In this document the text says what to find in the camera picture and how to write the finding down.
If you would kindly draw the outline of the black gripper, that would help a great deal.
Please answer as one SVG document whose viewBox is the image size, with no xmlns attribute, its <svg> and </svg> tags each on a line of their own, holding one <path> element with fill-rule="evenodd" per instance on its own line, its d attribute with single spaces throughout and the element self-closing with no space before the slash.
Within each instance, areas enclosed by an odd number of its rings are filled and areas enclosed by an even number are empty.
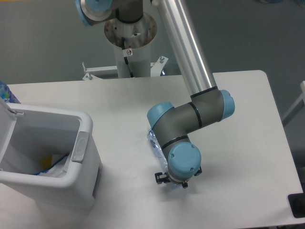
<svg viewBox="0 0 305 229">
<path fill-rule="evenodd" d="M 198 169 L 198 171 L 194 174 L 194 176 L 198 176 L 202 173 L 202 168 L 200 167 Z M 184 178 L 184 177 L 180 177 L 180 176 L 174 176 L 173 174 L 171 174 L 169 171 L 167 171 L 166 173 L 155 173 L 155 180 L 157 184 L 162 184 L 162 183 L 170 183 L 170 187 L 171 188 L 188 188 L 188 181 L 192 178 Z"/>
</svg>

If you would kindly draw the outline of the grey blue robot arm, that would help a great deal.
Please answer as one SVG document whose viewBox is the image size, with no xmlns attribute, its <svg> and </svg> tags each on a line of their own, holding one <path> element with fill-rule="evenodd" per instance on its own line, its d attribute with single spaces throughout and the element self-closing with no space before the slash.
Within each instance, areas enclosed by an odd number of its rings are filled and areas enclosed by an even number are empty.
<svg viewBox="0 0 305 229">
<path fill-rule="evenodd" d="M 230 117 L 234 99 L 219 90 L 209 71 L 193 30 L 184 0 L 153 0 L 171 41 L 191 101 L 179 107 L 170 102 L 153 106 L 147 113 L 151 130 L 167 162 L 165 172 L 155 174 L 158 184 L 186 188 L 201 174 L 201 153 L 189 134 Z M 156 36 L 154 18 L 145 13 L 141 0 L 78 0 L 77 12 L 84 25 L 104 23 L 104 33 L 115 50 L 120 78 L 150 77 L 148 45 Z"/>
</svg>

